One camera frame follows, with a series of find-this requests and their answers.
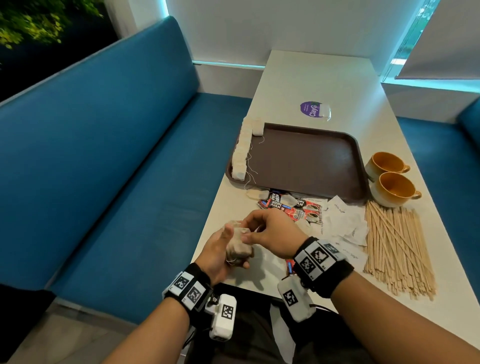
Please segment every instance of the green foliage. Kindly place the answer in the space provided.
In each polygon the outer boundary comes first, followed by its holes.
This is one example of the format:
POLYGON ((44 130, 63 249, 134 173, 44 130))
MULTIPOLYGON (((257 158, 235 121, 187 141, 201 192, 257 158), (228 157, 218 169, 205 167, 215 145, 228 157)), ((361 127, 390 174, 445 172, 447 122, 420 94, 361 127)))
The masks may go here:
POLYGON ((12 49, 25 38, 61 43, 60 36, 70 24, 65 9, 75 7, 101 17, 100 2, 103 0, 0 0, 0 46, 12 49))

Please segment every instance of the forearm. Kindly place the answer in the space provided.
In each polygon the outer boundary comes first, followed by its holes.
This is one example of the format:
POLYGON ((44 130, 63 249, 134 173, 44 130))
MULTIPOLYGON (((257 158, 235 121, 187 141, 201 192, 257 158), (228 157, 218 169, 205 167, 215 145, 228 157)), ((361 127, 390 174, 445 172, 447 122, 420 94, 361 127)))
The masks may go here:
POLYGON ((185 308, 176 300, 166 298, 103 364, 174 364, 189 324, 185 308))
POLYGON ((411 311, 356 272, 332 302, 348 327, 380 364, 480 363, 480 351, 411 311))

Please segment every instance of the roller blind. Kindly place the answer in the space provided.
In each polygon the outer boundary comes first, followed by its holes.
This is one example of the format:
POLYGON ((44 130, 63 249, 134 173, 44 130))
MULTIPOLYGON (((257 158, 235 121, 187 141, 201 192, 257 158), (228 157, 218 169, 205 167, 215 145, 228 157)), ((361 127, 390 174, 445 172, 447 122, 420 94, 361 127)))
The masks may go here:
POLYGON ((196 61, 263 66, 272 49, 365 57, 380 74, 421 0, 167 0, 196 61))
POLYGON ((479 79, 480 1, 441 0, 397 78, 479 79))

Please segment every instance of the person's lap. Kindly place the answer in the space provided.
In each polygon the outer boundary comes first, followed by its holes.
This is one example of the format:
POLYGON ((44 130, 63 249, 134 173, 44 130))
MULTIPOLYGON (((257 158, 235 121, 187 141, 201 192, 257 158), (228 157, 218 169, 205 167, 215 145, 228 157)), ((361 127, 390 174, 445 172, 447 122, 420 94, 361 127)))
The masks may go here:
MULTIPOLYGON (((229 341, 219 342, 210 339, 208 330, 198 332, 185 364, 284 363, 272 330, 272 299, 227 285, 218 285, 215 291, 237 299, 233 336, 229 341)), ((274 304, 280 307, 295 341, 294 364, 374 363, 339 315, 317 310, 310 319, 296 323, 285 305, 276 301, 274 304)))

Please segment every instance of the black wrist strap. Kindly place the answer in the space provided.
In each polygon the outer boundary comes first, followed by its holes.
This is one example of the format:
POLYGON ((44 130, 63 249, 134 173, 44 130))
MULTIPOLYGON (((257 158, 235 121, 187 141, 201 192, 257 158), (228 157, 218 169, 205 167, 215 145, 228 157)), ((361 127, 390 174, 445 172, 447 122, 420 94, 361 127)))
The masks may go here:
POLYGON ((293 268, 303 284, 324 298, 330 298, 338 284, 353 272, 345 255, 327 240, 313 236, 297 250, 294 260, 293 268))
POLYGON ((205 321, 204 307, 212 292, 209 276, 196 263, 191 263, 163 291, 163 296, 180 302, 190 317, 190 324, 198 328, 205 321))

